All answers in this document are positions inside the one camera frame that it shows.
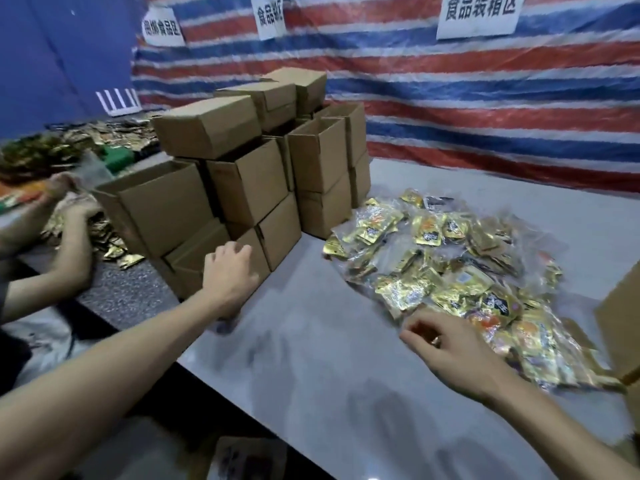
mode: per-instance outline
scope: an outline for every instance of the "table surface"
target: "table surface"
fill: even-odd
[[[380,159],[371,177],[371,195],[453,191],[553,234],[566,245],[557,259],[572,293],[563,315],[602,344],[591,310],[640,258],[640,201]],[[179,363],[338,479],[553,478],[502,419],[440,384],[384,310],[322,259],[322,247],[303,234],[235,330],[206,331]],[[24,260],[42,271],[46,254]],[[177,302],[148,264],[126,272],[101,265],[79,301],[117,328]],[[557,400],[608,444],[632,430],[620,395]]]

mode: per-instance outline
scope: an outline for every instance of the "red white blue striped tarp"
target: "red white blue striped tarp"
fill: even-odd
[[[146,109],[325,70],[329,98],[364,101],[372,156],[640,193],[640,0],[526,0],[512,35],[442,41],[442,0],[285,0],[267,41],[250,0],[148,1],[187,47],[135,50]]]

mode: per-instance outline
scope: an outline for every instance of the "paper sign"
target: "paper sign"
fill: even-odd
[[[437,39],[514,33],[524,0],[442,0]]]
[[[145,42],[156,47],[184,47],[184,37],[172,8],[149,7],[142,19]]]
[[[282,37],[287,33],[282,12],[282,0],[251,0],[260,40]]]

